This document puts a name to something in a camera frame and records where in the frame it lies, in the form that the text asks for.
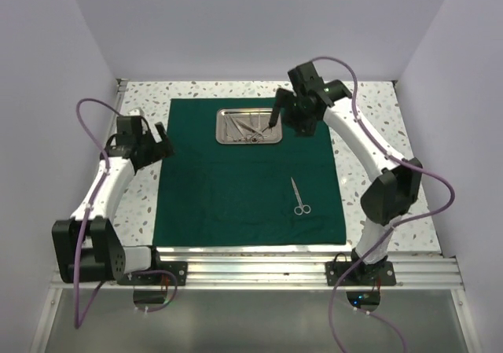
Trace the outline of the dark green surgical cloth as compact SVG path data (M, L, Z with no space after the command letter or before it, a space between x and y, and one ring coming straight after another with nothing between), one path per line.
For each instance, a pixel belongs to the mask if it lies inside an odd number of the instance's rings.
M273 145L222 145L222 108L270 107L269 98L174 99L161 165L153 242L161 247L342 245L343 203L329 129L283 130ZM291 177L311 213L296 215Z

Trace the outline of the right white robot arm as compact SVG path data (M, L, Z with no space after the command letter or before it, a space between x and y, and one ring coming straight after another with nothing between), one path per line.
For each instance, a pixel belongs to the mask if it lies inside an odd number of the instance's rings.
M393 223L417 201L422 164L417 158L407 160L389 145L359 112L356 91L338 79L325 82L314 63L296 66L288 77L292 89L277 90L269 126L281 121L309 137L318 123L325 123L348 145L369 177L370 186L360 200L365 225L350 265L353 280L368 284L387 262Z

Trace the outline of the steel tweezers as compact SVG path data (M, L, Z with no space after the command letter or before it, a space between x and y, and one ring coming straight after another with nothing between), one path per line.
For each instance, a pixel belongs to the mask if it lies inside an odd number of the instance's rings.
M252 130L248 125L243 124L240 120L237 119L234 119L233 121L244 138L250 138L252 136Z
M229 140L234 142L236 136L235 136L233 124L228 116L225 116L224 120L225 120L225 125L226 125L226 135L228 136Z

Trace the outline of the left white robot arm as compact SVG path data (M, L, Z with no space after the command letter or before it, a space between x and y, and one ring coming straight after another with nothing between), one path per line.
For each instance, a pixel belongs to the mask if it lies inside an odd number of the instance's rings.
M157 141L140 108L116 117L116 132L107 140L98 173L84 200L69 219L52 227L53 246L63 282L74 280L75 254L80 254L81 282L118 281L135 272L145 284L163 276L163 264L156 260L151 245L124 246L113 226L119 202L141 169L174 154L162 123L155 128Z

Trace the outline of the steel surgical scissors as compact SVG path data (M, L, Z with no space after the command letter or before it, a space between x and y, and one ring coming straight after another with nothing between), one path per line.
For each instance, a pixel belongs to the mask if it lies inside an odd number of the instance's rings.
M302 197L300 196L298 186L293 177L291 177L292 189L297 201L297 205L294 207L294 213L296 215L308 215L311 213L311 207L309 204L304 204Z

